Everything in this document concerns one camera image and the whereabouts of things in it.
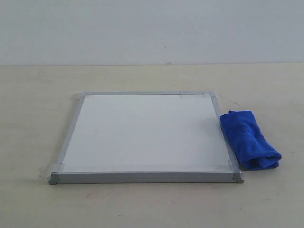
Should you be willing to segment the blue microfibre cloth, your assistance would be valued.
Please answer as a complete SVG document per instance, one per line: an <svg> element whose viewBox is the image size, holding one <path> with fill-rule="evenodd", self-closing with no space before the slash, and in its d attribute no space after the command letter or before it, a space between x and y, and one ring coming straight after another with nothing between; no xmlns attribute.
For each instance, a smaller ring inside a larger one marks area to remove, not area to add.
<svg viewBox="0 0 304 228"><path fill-rule="evenodd" d="M238 161L246 170L267 170L279 166L282 155L264 138L252 111L232 111L220 122Z"/></svg>

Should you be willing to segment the clear tape back right corner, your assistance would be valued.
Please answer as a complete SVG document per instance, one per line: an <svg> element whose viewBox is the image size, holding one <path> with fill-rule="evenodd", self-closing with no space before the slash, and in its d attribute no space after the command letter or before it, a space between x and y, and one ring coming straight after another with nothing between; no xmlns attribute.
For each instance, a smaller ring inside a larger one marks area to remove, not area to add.
<svg viewBox="0 0 304 228"><path fill-rule="evenodd" d="M217 95L214 91L180 91L179 97L180 99L190 97L217 99Z"/></svg>

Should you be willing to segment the clear tape corner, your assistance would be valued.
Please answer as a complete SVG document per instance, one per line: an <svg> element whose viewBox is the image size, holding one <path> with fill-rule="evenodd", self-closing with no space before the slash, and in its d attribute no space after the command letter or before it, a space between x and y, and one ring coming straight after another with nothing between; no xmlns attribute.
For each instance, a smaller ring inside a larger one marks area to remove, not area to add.
<svg viewBox="0 0 304 228"><path fill-rule="evenodd" d="M62 163L53 163L53 164L48 164L44 167L39 168L39 177L40 178L50 178L52 173L57 173L62 170L64 167L64 164Z"/></svg>
<svg viewBox="0 0 304 228"><path fill-rule="evenodd" d="M180 99L190 97L217 99L217 95L214 91L180 91L179 97Z"/></svg>
<svg viewBox="0 0 304 228"><path fill-rule="evenodd" d="M238 164L237 160L227 160L227 162L223 165L219 165L215 167L215 171L217 172L241 172L241 168Z"/></svg>
<svg viewBox="0 0 304 228"><path fill-rule="evenodd" d="M84 93L76 93L72 95L72 99L73 100L79 100L79 99L83 99L85 98L85 94Z"/></svg>

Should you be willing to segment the clear tape back left corner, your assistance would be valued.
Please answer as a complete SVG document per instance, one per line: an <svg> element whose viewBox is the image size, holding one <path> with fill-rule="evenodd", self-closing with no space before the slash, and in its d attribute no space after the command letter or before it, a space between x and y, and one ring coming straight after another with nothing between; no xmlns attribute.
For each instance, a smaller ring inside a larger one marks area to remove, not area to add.
<svg viewBox="0 0 304 228"><path fill-rule="evenodd" d="M72 99L73 100L79 100L79 99L83 99L85 98L85 94L84 93L76 93L72 95Z"/></svg>

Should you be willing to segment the clear tape front right corner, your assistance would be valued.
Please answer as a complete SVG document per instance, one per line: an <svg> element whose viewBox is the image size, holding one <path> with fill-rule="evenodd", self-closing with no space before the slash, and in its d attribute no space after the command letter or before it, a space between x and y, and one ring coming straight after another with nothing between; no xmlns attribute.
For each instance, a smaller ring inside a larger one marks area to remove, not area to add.
<svg viewBox="0 0 304 228"><path fill-rule="evenodd" d="M238 164L237 160L227 160L227 162L223 165L219 165L215 167L215 171L217 172L241 172L241 168Z"/></svg>

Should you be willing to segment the clear tape front left corner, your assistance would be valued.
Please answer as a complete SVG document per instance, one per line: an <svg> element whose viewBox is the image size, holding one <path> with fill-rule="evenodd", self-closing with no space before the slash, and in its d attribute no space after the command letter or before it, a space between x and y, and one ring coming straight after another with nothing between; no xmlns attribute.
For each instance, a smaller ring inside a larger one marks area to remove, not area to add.
<svg viewBox="0 0 304 228"><path fill-rule="evenodd" d="M64 167L64 164L62 163L53 163L53 164L48 164L44 167L39 168L39 177L40 178L50 178L52 173L57 173L62 170Z"/></svg>

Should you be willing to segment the white board with aluminium frame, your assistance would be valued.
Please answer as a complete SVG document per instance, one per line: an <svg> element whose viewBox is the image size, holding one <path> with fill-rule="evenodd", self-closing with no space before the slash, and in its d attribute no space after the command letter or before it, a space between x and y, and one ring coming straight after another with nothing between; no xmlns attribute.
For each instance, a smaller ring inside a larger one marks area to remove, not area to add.
<svg viewBox="0 0 304 228"><path fill-rule="evenodd" d="M218 100L179 92L84 92L49 184L243 183Z"/></svg>

